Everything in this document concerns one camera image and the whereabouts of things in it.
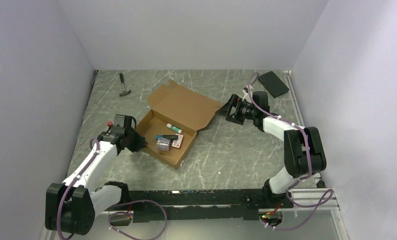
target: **hammer head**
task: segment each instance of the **hammer head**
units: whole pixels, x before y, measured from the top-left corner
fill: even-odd
[[[129,90],[129,91],[123,91],[123,92],[119,93],[119,97],[126,96],[126,95],[128,95],[128,94],[130,94],[130,93],[131,93],[131,90]]]

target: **hammer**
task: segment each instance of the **hammer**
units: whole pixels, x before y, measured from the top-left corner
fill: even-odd
[[[131,90],[127,91],[125,89],[125,80],[124,80],[124,75],[122,73],[119,73],[119,78],[120,78],[120,82],[122,83],[122,87],[123,87],[123,92],[119,93],[119,97],[123,97],[123,96],[130,94]]]

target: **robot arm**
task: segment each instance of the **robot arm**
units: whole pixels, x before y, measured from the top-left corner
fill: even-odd
[[[62,183],[52,183],[48,187],[45,197],[45,227],[48,230],[57,230],[60,218],[62,232],[85,235],[97,215],[114,204],[129,202],[128,185],[125,183],[110,181],[97,192],[94,187],[122,150],[127,148],[138,152],[146,146],[145,138],[135,131],[136,125],[132,116],[117,114],[113,125],[97,137],[97,143],[91,145],[91,152],[81,165]],[[58,214],[62,201],[61,213]]]
[[[270,113],[266,92],[255,91],[252,97],[259,107]],[[284,142],[284,167],[276,176],[268,179],[263,187],[267,198],[283,197],[287,189],[299,178],[309,174],[304,146],[305,139],[292,125],[277,118],[266,116],[245,99],[247,98],[240,98],[233,94],[229,101],[216,113],[225,116],[225,119],[229,122],[241,125],[245,119],[253,120],[253,125],[260,131],[271,134]],[[311,174],[314,175],[325,170],[327,166],[321,137],[316,127],[299,127],[304,130],[307,136],[312,164]]]

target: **marble surface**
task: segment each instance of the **marble surface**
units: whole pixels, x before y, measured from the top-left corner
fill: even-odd
[[[88,141],[107,129],[115,114],[131,115],[140,121],[150,109],[147,97],[169,79],[221,103],[242,89],[254,70],[100,70],[86,108],[68,173],[72,173],[90,152]],[[282,71],[274,71],[284,82]],[[127,90],[122,92],[119,73]],[[264,91],[260,83],[255,91]],[[298,122],[291,91],[278,98],[269,95],[271,112]],[[107,181],[124,182],[130,190],[202,190],[261,188],[283,167],[283,143],[259,131],[251,120],[238,125],[215,116],[197,140],[181,167],[173,169],[146,153],[122,151],[101,176],[97,187]],[[315,188],[313,178],[299,187]]]

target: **glue stick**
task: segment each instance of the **glue stick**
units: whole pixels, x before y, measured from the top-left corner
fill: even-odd
[[[179,133],[179,134],[183,132],[181,129],[177,128],[176,126],[173,126],[173,125],[170,124],[170,123],[166,124],[166,127],[170,128],[170,129],[172,129],[172,130],[174,130],[175,132],[177,132],[177,133]]]

